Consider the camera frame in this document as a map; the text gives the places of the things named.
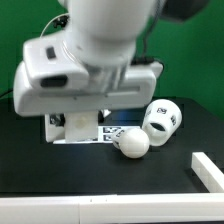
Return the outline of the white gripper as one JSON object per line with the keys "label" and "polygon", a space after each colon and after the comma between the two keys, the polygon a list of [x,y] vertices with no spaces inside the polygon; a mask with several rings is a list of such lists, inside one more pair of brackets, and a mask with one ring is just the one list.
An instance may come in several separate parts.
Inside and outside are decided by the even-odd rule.
{"label": "white gripper", "polygon": [[98,120],[103,121],[110,110],[147,105],[162,71],[157,60],[115,71],[89,67],[69,53],[60,35],[36,38],[23,45],[14,108],[21,116],[51,114],[56,127],[64,126],[63,113],[100,110]]}

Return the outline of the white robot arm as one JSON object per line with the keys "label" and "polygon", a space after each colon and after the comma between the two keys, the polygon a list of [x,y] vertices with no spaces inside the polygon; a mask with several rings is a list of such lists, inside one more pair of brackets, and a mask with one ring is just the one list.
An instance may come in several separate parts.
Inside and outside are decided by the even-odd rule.
{"label": "white robot arm", "polygon": [[158,19],[184,22],[210,0],[58,0],[66,27],[26,41],[14,79],[21,116],[140,108],[153,96],[156,73],[131,66],[136,40]]}

